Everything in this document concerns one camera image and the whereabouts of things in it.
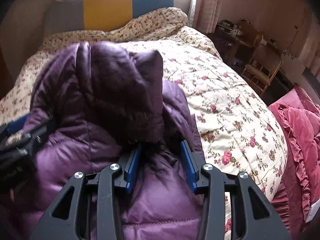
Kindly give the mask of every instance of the flower pattern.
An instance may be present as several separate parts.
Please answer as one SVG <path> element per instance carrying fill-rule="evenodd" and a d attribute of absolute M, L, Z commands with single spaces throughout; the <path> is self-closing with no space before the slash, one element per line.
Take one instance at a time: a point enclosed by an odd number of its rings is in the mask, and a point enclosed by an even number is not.
<path fill-rule="evenodd" d="M 37 75 L 55 52 L 75 42 L 118 42 L 131 52 L 155 49 L 163 58 L 163 78 L 181 87 L 196 116 L 206 161 L 226 173 L 246 171 L 271 200 L 287 160 L 284 134 L 252 88 L 223 63 L 212 41 L 187 25 L 180 9 L 162 8 L 111 32 L 73 31 L 45 38 L 22 67 L 15 87 L 1 99 L 0 125 L 29 112 Z M 225 239 L 230 239 L 228 193 L 225 200 Z"/>

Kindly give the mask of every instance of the purple fabric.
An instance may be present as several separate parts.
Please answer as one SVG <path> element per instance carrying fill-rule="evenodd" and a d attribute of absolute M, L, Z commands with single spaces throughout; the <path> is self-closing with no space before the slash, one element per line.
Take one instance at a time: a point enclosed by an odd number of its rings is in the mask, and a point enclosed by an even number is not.
<path fill-rule="evenodd" d="M 24 130 L 47 111 L 59 128 L 36 154 L 37 172 L 15 197 L 12 216 L 24 237 L 75 172 L 99 172 L 139 141 L 161 146 L 143 156 L 132 196 L 120 196 L 125 238 L 196 239 L 202 200 L 188 188 L 176 153 L 186 139 L 203 155 L 201 141 L 183 91 L 162 76 L 157 51 L 133 54 L 108 42 L 74 44 L 47 65 Z"/>

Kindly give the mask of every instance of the bolt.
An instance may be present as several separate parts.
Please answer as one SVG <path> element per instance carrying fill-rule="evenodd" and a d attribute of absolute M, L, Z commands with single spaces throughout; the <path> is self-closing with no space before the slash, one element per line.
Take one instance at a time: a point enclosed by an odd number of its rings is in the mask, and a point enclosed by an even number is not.
<path fill-rule="evenodd" d="M 203 165 L 203 168 L 206 170 L 206 171 L 210 171 L 213 169 L 213 166 L 209 163 L 206 163 L 205 165 Z"/>
<path fill-rule="evenodd" d="M 110 169 L 112 169 L 113 171 L 116 171 L 119 168 L 120 168 L 120 165 L 118 163 L 113 163 L 110 165 Z"/>
<path fill-rule="evenodd" d="M 241 179 L 247 179 L 249 177 L 248 173 L 241 171 L 239 173 Z"/>
<path fill-rule="evenodd" d="M 39 135 L 37 135 L 37 142 L 40 144 L 41 143 L 41 138 L 39 137 Z"/>
<path fill-rule="evenodd" d="M 80 178 L 82 178 L 82 177 L 83 177 L 83 172 L 78 171 L 78 172 L 75 173 L 75 178 L 76 178 L 76 179 L 80 179 Z"/>

